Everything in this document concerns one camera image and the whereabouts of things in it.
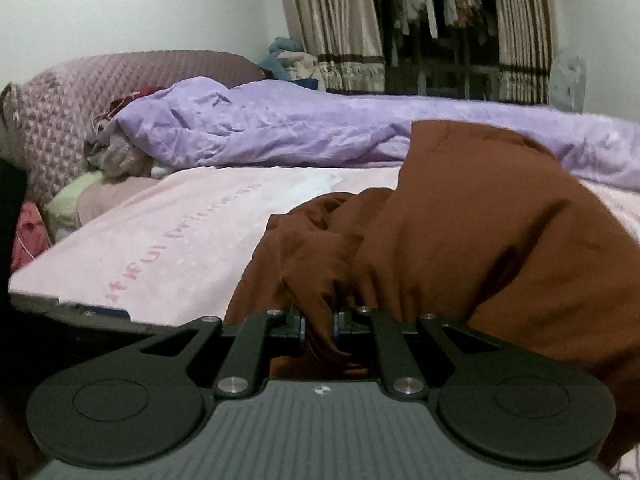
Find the brown fabric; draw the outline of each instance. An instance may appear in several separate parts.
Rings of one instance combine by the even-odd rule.
[[[0,480],[25,479],[45,460],[23,416],[13,416],[13,406],[0,392]]]
[[[308,320],[310,352],[280,360],[275,375],[362,367],[332,341],[339,305],[405,322],[434,312],[603,380],[620,410],[608,465],[640,436],[639,424],[625,424],[640,412],[640,248],[519,134],[415,123],[395,191],[333,193],[272,216],[226,322],[291,302]]]

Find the beige striped curtain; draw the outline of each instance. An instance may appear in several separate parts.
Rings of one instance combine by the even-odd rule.
[[[385,90],[385,61],[373,0],[282,0],[292,40],[318,57],[327,91]]]
[[[496,0],[500,100],[547,104],[552,51],[549,0]]]

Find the white wall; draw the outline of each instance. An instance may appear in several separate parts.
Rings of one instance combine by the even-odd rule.
[[[0,0],[0,86],[113,52],[225,50],[260,61],[283,22],[280,0]]]
[[[289,30],[287,29],[287,21],[284,18],[282,0],[264,0],[264,10],[269,44],[278,36],[288,38]]]
[[[585,111],[640,121],[640,0],[555,0],[558,43],[587,64]]]

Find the round black pad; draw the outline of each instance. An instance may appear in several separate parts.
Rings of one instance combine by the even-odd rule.
[[[144,386],[132,381],[95,381],[76,393],[74,406],[86,418],[98,422],[117,422],[136,416],[149,403]]]
[[[534,356],[478,356],[438,396],[441,420],[462,444],[501,462],[533,468],[594,458],[615,408],[581,370]]]
[[[204,404],[199,389],[168,368],[128,378],[66,370],[31,396],[31,432],[48,455],[85,467],[130,465],[171,450],[193,433]]]

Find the green cloth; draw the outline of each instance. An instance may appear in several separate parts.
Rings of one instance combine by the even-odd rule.
[[[47,223],[50,228],[65,227],[78,229],[78,197],[84,193],[91,184],[102,180],[104,174],[101,171],[90,171],[76,178],[71,184],[64,187],[55,198],[44,206]]]

